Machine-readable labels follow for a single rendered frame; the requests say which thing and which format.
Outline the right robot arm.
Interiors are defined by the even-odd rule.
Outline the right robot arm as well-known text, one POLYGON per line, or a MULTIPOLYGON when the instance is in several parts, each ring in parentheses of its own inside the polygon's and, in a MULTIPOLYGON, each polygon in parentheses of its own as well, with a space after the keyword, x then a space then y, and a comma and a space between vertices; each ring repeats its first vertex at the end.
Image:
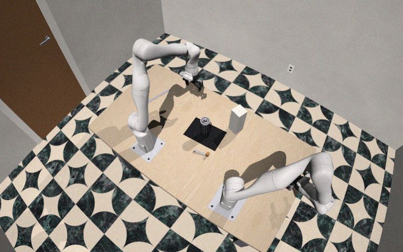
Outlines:
POLYGON ((327 152, 315 153, 295 163, 266 171, 246 189, 242 178, 234 176, 226 179, 220 207, 229 211, 239 200, 282 190, 307 171, 310 173, 296 183, 299 192, 311 201, 319 214, 324 215, 335 204, 331 190, 333 162, 327 152))

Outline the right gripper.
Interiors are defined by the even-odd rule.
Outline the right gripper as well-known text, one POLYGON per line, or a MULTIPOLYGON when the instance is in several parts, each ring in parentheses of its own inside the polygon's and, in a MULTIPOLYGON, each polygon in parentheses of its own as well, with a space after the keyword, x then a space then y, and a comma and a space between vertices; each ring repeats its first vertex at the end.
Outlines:
MULTIPOLYGON (((303 175, 305 176, 307 174, 307 172, 303 173, 303 175)), ((303 176, 298 176, 289 186, 286 187, 286 189, 288 189, 289 191, 291 191, 291 188, 295 187, 298 191, 299 191, 299 186, 297 186, 297 182, 302 178, 303 176)))

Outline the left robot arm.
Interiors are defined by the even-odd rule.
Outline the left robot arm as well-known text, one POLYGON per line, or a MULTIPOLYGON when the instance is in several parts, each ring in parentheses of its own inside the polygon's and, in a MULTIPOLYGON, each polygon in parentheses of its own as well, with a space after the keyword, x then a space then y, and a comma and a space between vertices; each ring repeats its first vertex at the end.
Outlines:
POLYGON ((147 127, 149 123, 150 80, 146 70, 146 61, 164 57, 184 56, 186 54, 188 55, 186 58, 186 72, 180 72, 179 75, 188 81, 192 81, 192 76, 198 74, 200 49, 196 45, 185 42, 162 46, 143 38, 138 39, 133 45, 132 98, 138 113, 132 112, 129 115, 128 126, 135 135, 139 148, 145 153, 154 149, 154 142, 147 127))

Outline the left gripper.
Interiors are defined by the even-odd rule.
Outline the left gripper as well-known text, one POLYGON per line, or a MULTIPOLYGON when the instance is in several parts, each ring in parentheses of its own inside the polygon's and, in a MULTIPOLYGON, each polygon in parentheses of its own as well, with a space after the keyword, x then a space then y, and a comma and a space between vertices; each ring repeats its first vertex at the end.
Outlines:
MULTIPOLYGON (((190 82, 192 82, 192 83, 197 87, 197 92, 200 92, 201 89, 204 87, 204 85, 203 85, 203 81, 198 79, 198 76, 199 76, 199 73, 198 73, 197 75, 195 75, 195 76, 192 76, 192 77, 193 77, 193 80, 190 81, 190 82), (196 84, 196 83, 197 83, 197 84, 196 84), (198 86, 198 85, 199 85, 199 86, 198 86)), ((183 78, 183 80, 185 81, 186 86, 188 86, 188 85, 189 85, 189 81, 186 80, 186 79, 184 79, 184 78, 183 78)))

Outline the black rectangular mat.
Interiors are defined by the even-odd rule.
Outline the black rectangular mat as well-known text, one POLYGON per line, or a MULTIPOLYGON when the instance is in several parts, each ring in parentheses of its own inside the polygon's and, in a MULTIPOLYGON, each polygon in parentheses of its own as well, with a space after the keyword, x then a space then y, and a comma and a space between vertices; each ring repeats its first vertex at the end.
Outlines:
POLYGON ((209 136, 203 138, 200 134, 200 119, 196 117, 183 135, 215 151, 226 133, 227 132, 210 124, 209 136))

